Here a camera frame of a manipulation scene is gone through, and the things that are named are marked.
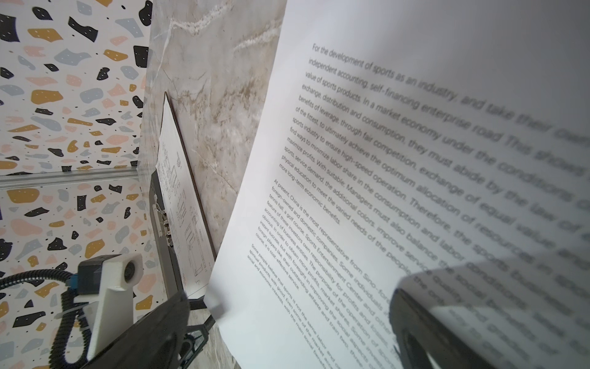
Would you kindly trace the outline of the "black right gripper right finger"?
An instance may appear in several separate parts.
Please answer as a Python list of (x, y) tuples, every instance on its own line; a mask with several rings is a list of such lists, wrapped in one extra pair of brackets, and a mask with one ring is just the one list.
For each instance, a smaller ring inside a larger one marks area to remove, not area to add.
[(492, 368), (403, 289), (390, 302), (390, 324), (405, 368)]

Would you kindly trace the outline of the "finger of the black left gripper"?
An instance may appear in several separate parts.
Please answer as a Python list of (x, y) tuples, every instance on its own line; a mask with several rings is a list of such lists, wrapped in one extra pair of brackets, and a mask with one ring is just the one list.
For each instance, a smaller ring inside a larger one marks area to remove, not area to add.
[(187, 331), (179, 351), (179, 368), (186, 369), (193, 360), (204, 350), (209, 340), (209, 333), (215, 324), (210, 315), (203, 324), (187, 326)]

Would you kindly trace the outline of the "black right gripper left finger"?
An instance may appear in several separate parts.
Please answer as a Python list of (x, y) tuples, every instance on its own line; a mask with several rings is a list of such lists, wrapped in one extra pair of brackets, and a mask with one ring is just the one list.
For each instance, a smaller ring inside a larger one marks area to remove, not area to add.
[(133, 324), (86, 368), (179, 368), (179, 351), (187, 330), (189, 302), (178, 292)]

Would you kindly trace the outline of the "white text paper sheet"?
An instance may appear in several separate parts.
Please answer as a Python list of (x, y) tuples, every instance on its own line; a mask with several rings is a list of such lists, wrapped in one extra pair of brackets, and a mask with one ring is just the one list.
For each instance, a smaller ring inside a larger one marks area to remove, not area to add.
[(290, 1), (206, 301), (243, 368), (589, 366), (587, 1)]

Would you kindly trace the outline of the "silver folder clip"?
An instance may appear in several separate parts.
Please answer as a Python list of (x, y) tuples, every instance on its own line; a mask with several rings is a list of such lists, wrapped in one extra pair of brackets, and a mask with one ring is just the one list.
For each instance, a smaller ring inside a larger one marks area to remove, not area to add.
[(157, 195), (153, 195), (154, 204), (152, 210), (155, 212), (156, 228), (158, 230), (158, 236), (166, 240), (166, 245), (169, 248), (174, 247), (170, 223), (168, 221), (167, 213), (164, 210), (164, 206), (160, 205), (161, 201)]

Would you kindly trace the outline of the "aluminium corner post left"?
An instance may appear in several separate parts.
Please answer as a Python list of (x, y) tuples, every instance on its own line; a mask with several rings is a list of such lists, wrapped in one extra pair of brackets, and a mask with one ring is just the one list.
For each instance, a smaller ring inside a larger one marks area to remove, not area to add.
[(1, 177), (1, 190), (137, 177), (138, 171), (136, 168), (7, 175)]

